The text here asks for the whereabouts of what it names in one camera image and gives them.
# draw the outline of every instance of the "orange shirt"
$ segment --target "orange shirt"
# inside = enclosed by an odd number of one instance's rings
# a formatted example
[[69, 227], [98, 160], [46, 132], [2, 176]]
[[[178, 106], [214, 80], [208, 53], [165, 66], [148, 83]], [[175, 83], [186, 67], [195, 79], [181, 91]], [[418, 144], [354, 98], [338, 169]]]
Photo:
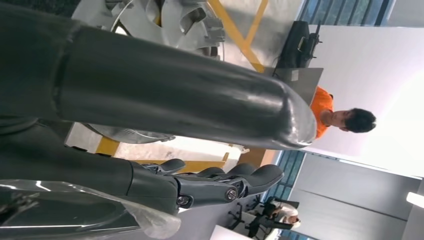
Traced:
[[312, 103], [310, 104], [310, 109], [316, 118], [316, 138], [318, 139], [325, 133], [328, 128], [327, 125], [321, 122], [320, 114], [324, 110], [333, 111], [333, 98], [327, 91], [321, 87], [317, 87], [315, 96], [313, 97]]

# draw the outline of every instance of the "dark gray cylinder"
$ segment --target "dark gray cylinder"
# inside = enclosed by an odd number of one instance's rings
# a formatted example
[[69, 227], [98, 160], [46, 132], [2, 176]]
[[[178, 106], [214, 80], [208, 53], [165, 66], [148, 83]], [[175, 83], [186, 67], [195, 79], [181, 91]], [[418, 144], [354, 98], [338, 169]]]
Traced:
[[1, 114], [268, 149], [315, 138], [309, 106], [264, 74], [14, 7], [0, 21], [3, 61], [14, 59], [0, 66]]

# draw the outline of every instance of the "person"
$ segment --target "person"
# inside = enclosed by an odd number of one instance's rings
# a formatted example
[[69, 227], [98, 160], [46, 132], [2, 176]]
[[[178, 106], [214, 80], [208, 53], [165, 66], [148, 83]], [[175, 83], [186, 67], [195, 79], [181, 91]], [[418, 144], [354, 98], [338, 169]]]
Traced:
[[330, 126], [352, 133], [366, 133], [376, 127], [376, 117], [370, 111], [360, 108], [333, 111], [333, 96], [321, 87], [317, 87], [310, 108], [316, 118], [316, 139]]
[[[249, 214], [258, 215], [257, 210], [248, 211]], [[301, 225], [298, 210], [292, 205], [272, 200], [263, 208], [262, 215], [268, 216], [270, 219], [279, 219], [280, 223], [292, 225], [291, 229], [298, 228]]]

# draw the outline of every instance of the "metal bolt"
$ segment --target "metal bolt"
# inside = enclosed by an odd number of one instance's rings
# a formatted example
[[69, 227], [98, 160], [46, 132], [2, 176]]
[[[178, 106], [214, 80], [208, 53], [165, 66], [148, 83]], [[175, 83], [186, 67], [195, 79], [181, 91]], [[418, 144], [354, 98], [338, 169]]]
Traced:
[[178, 204], [178, 205], [186, 205], [188, 203], [189, 203], [189, 198], [186, 197], [186, 196], [179, 196], [176, 199], [176, 204]]
[[231, 201], [235, 200], [235, 199], [237, 198], [237, 191], [236, 191], [236, 190], [234, 190], [234, 189], [230, 189], [230, 190], [228, 190], [228, 191], [226, 192], [226, 198], [227, 198], [228, 200], [231, 200]]

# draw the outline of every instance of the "ceiling light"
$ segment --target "ceiling light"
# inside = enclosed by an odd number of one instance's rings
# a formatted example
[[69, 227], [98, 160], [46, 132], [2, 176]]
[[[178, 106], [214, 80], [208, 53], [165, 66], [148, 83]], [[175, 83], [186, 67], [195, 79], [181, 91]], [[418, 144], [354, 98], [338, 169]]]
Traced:
[[406, 197], [406, 200], [413, 205], [424, 208], [424, 196], [421, 196], [413, 192], [409, 192], [408, 196]]

